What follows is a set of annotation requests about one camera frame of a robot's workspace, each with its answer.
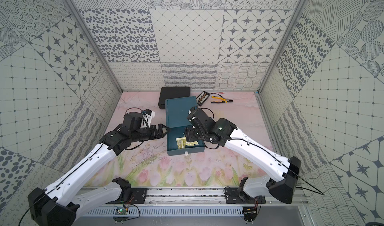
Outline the teal drawer cabinet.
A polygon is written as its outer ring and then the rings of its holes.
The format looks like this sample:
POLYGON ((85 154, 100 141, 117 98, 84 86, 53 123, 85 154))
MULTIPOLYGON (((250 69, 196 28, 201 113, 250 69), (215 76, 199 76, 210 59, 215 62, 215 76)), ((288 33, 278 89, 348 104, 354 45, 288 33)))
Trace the teal drawer cabinet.
POLYGON ((195 96, 166 99, 166 126, 168 128, 179 128, 190 126, 187 120, 189 111, 192 107, 197 106, 195 96))

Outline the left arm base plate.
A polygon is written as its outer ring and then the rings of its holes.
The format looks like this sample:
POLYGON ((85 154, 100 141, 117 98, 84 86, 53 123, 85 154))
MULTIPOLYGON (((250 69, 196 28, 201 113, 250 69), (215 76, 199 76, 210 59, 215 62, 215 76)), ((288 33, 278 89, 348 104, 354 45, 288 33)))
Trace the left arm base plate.
POLYGON ((130 188, 127 190, 123 190, 120 197, 115 200, 108 202, 107 204, 134 204, 141 205, 145 203, 147 197, 147 188, 130 188))

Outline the green cookie packet two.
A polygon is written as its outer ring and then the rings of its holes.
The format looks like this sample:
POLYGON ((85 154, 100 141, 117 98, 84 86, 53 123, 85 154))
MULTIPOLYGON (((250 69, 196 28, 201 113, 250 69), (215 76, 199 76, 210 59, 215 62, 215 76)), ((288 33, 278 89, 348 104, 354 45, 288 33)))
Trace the green cookie packet two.
POLYGON ((198 145, 199 145, 199 143, 197 141, 195 141, 195 142, 187 142, 187 141, 185 141, 184 142, 184 146, 185 147, 195 147, 195 146, 198 146, 198 145))

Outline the green cookie packet one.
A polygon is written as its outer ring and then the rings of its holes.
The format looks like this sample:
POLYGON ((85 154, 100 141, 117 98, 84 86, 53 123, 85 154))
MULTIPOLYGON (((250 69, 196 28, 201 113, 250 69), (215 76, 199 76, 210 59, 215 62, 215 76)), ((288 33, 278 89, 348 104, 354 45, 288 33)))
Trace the green cookie packet one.
POLYGON ((178 149, 185 148, 186 138, 176 138, 176 142, 177 142, 178 149))

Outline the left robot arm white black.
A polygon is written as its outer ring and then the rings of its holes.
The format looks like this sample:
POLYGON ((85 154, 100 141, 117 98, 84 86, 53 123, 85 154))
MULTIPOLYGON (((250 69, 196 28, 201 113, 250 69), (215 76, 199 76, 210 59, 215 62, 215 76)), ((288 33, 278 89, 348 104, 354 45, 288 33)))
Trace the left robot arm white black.
POLYGON ((123 178, 82 196, 77 193, 103 166, 132 143, 142 144, 164 138, 170 129, 163 124, 150 125, 145 111, 125 114, 123 123, 106 133, 78 164, 45 189, 36 188, 28 195, 32 220, 39 226, 70 226, 79 217, 109 202, 123 205, 133 199, 132 185, 123 178))

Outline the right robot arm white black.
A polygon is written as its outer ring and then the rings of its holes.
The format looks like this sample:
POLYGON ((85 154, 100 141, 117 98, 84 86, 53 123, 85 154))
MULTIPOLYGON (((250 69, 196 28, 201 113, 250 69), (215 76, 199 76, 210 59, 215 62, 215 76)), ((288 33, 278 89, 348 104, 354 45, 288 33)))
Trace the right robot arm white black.
POLYGON ((213 118, 198 107, 191 107, 186 128, 187 142, 203 140, 234 151, 262 169, 267 175, 256 179, 245 179, 240 184, 239 195, 255 198, 269 194, 278 201, 291 204, 301 168, 297 157, 286 158, 248 137, 232 122, 213 118))

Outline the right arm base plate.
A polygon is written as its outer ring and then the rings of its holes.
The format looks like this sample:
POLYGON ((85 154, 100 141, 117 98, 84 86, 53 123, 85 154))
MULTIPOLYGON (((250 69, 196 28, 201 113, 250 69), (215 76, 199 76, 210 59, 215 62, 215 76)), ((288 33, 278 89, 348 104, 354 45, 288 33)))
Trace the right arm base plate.
POLYGON ((225 187, 223 189, 226 204, 265 204, 266 199, 264 196, 257 196, 252 198, 244 192, 239 193, 238 188, 225 187))

